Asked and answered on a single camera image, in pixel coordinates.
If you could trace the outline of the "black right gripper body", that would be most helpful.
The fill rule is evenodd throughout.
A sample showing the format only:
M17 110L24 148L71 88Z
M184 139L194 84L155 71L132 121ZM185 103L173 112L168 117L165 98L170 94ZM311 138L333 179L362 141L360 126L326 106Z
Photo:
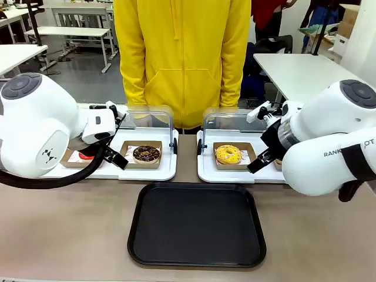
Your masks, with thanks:
M260 159L283 159L291 147L288 138L288 131L281 124L281 119L278 119L261 136L261 140L267 146L267 149L260 154Z

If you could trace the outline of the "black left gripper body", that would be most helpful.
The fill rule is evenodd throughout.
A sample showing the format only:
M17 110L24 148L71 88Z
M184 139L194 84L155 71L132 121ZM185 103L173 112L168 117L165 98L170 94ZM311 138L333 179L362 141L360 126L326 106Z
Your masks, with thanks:
M114 150L110 147L114 136L104 138L87 147L87 156L94 159L114 159Z

